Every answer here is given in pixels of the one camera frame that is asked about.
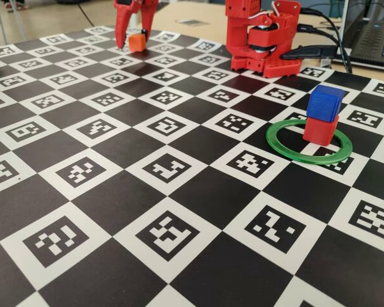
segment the black square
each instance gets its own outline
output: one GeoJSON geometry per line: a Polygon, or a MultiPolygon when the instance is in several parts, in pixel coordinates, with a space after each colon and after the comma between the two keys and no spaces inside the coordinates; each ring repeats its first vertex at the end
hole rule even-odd
{"type": "Polygon", "coordinates": [[[98,165],[90,158],[85,157],[62,168],[57,171],[56,174],[68,182],[72,187],[79,187],[81,184],[84,184],[105,171],[105,168],[98,165]]]}
{"type": "Polygon", "coordinates": [[[264,191],[328,223],[349,189],[345,184],[290,163],[264,191]]]}
{"type": "Polygon", "coordinates": [[[189,168],[188,163],[166,153],[142,169],[168,184],[189,168]]]}
{"type": "Polygon", "coordinates": [[[92,123],[88,123],[78,128],[77,130],[85,136],[88,136],[91,139],[95,139],[114,129],[116,129],[116,126],[114,126],[112,123],[106,122],[103,119],[99,119],[92,123]]]}
{"type": "Polygon", "coordinates": [[[155,91],[158,88],[162,88],[162,85],[146,79],[133,80],[131,82],[115,87],[116,90],[122,91],[135,98],[144,96],[145,94],[150,93],[151,91],[155,91]]]}
{"type": "Polygon", "coordinates": [[[0,306],[18,305],[35,289],[0,245],[0,306]]]}
{"type": "Polygon", "coordinates": [[[199,231],[177,217],[169,211],[161,214],[155,221],[136,234],[145,245],[155,251],[159,256],[166,261],[170,261],[182,248],[193,240],[199,231]],[[170,228],[174,227],[180,231],[179,235],[174,235],[170,228]],[[165,240],[169,239],[176,242],[177,245],[167,245],[165,240]]]}
{"type": "Polygon", "coordinates": [[[0,108],[0,128],[25,120],[35,114],[20,104],[0,108]]]}
{"type": "Polygon", "coordinates": [[[11,88],[4,91],[3,93],[16,101],[22,101],[31,97],[39,96],[52,90],[54,90],[54,88],[46,85],[41,81],[33,81],[24,85],[20,85],[16,88],[11,88]]]}
{"type": "Polygon", "coordinates": [[[266,205],[244,229],[287,253],[306,225],[266,205]]]}
{"type": "Polygon", "coordinates": [[[297,90],[305,91],[305,92],[313,90],[317,85],[320,84],[319,81],[312,80],[309,78],[299,77],[298,75],[291,75],[290,77],[282,77],[279,80],[276,80],[275,83],[286,86],[288,88],[296,88],[297,90]]]}
{"type": "Polygon", "coordinates": [[[277,265],[220,233],[171,286],[195,306],[273,306],[291,278],[277,265]]]}
{"type": "Polygon", "coordinates": [[[362,91],[367,86],[367,84],[369,84],[370,78],[334,71],[334,73],[329,78],[327,78],[325,82],[362,91]]]}
{"type": "Polygon", "coordinates": [[[74,123],[80,122],[81,120],[98,113],[97,110],[82,102],[73,102],[46,112],[42,114],[42,117],[58,128],[64,129],[65,127],[71,126],[74,123]]]}
{"type": "Polygon", "coordinates": [[[170,136],[171,134],[181,130],[186,125],[184,123],[178,122],[177,120],[173,120],[169,117],[164,117],[155,123],[151,123],[147,127],[164,135],[170,136]]]}
{"type": "Polygon", "coordinates": [[[170,143],[172,147],[206,164],[214,162],[237,144],[237,140],[203,126],[170,143]]]}
{"type": "Polygon", "coordinates": [[[228,86],[230,88],[235,88],[239,91],[245,91],[251,94],[255,93],[256,91],[259,91],[261,88],[264,88],[268,84],[269,83],[267,82],[245,77],[243,75],[239,75],[223,83],[223,85],[228,86]]]}
{"type": "Polygon", "coordinates": [[[258,193],[258,189],[209,166],[170,197],[224,229],[258,193]]]}
{"type": "Polygon", "coordinates": [[[330,226],[296,275],[344,306],[384,306],[384,252],[330,226]]]}
{"type": "Polygon", "coordinates": [[[384,200],[384,164],[370,159],[353,187],[384,200]]]}
{"type": "Polygon", "coordinates": [[[184,91],[191,95],[198,95],[203,91],[207,91],[209,88],[213,88],[213,83],[197,79],[194,77],[188,77],[174,84],[171,84],[171,88],[184,91]]]}
{"type": "Polygon", "coordinates": [[[30,252],[48,267],[88,240],[88,236],[63,216],[23,240],[30,252]]]}
{"type": "Polygon", "coordinates": [[[185,117],[195,123],[204,123],[225,108],[212,102],[192,97],[188,101],[171,109],[172,113],[185,117]]]}
{"type": "Polygon", "coordinates": [[[0,240],[40,219],[68,200],[40,175],[0,192],[0,240]]]}
{"type": "Polygon", "coordinates": [[[126,72],[142,77],[143,75],[151,74],[152,72],[156,72],[157,70],[161,70],[161,69],[162,67],[142,62],[142,63],[125,67],[122,70],[125,70],[126,72]]]}
{"type": "Polygon", "coordinates": [[[42,288],[40,294],[49,306],[145,306],[165,286],[111,239],[42,288]]]}
{"type": "Polygon", "coordinates": [[[163,112],[161,108],[136,99],[109,110],[106,114],[120,120],[123,123],[126,123],[127,125],[135,126],[161,112],[163,112]]]}
{"type": "Polygon", "coordinates": [[[259,178],[273,163],[272,160],[263,158],[256,153],[243,150],[237,157],[229,161],[227,165],[250,176],[259,178]]]}
{"type": "MultiPolygon", "coordinates": [[[[332,155],[335,151],[330,150],[325,147],[320,147],[316,150],[316,152],[313,155],[332,155]]],[[[344,175],[345,172],[347,172],[347,169],[349,168],[350,164],[354,161],[354,158],[348,157],[347,159],[340,161],[335,164],[320,164],[319,166],[322,168],[329,169],[330,171],[333,171],[337,174],[344,175]]]]}
{"type": "Polygon", "coordinates": [[[240,103],[234,105],[232,109],[252,115],[263,120],[271,120],[277,114],[286,108],[283,104],[270,101],[268,99],[259,98],[256,96],[249,96],[242,100],[240,103]]]}
{"type": "Polygon", "coordinates": [[[39,172],[87,149],[63,131],[20,147],[14,152],[31,168],[39,172]]]}
{"type": "Polygon", "coordinates": [[[351,120],[352,122],[361,123],[362,125],[377,128],[378,125],[383,120],[382,117],[372,115],[369,113],[365,113],[363,111],[357,111],[354,110],[348,117],[348,120],[351,120]]]}
{"type": "Polygon", "coordinates": [[[274,97],[283,101],[287,101],[289,98],[294,96],[294,92],[283,90],[281,88],[273,88],[265,92],[266,96],[274,97]]]}
{"type": "Polygon", "coordinates": [[[381,96],[368,93],[360,93],[350,104],[363,107],[368,110],[384,113],[384,97],[381,96]]]}
{"type": "Polygon", "coordinates": [[[122,171],[74,199],[74,204],[114,235],[164,197],[144,181],[122,171]]]}
{"type": "Polygon", "coordinates": [[[218,121],[215,125],[235,133],[241,133],[251,124],[253,124],[251,120],[247,120],[246,118],[238,115],[229,114],[225,118],[218,121]]]}

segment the cable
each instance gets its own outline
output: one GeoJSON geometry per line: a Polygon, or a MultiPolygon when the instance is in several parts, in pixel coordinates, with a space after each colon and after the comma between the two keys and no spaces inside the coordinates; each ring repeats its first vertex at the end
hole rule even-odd
{"type": "Polygon", "coordinates": [[[336,28],[335,24],[332,22],[332,20],[330,18],[328,18],[326,15],[324,15],[323,13],[321,13],[320,11],[315,10],[313,8],[301,8],[300,13],[301,14],[305,14],[305,15],[319,16],[319,17],[322,17],[322,18],[327,20],[327,22],[331,25],[331,27],[334,29],[334,31],[335,31],[335,33],[337,35],[337,38],[338,38],[338,41],[339,41],[338,46],[339,46],[339,49],[340,49],[340,55],[341,55],[341,59],[342,59],[344,68],[346,69],[347,73],[352,74],[353,73],[353,68],[351,66],[350,58],[349,58],[347,52],[345,51],[345,49],[343,47],[339,30],[337,30],[337,28],[336,28]]]}
{"type": "Polygon", "coordinates": [[[79,5],[79,3],[77,3],[79,9],[82,11],[82,13],[84,14],[85,18],[87,18],[88,22],[91,24],[91,27],[94,27],[94,24],[91,22],[91,20],[88,18],[87,14],[85,14],[83,8],[81,7],[81,5],[79,5]]]}

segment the green hoop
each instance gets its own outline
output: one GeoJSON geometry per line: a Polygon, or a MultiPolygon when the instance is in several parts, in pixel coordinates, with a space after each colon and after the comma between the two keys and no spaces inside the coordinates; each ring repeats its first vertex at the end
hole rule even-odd
{"type": "Polygon", "coordinates": [[[304,155],[287,148],[277,138],[280,129],[295,125],[305,125],[306,120],[282,120],[272,124],[266,131],[266,140],[271,148],[292,160],[309,164],[333,164],[347,159],[352,151],[353,144],[343,132],[336,130],[334,136],[340,141],[340,150],[332,155],[304,155]]]}

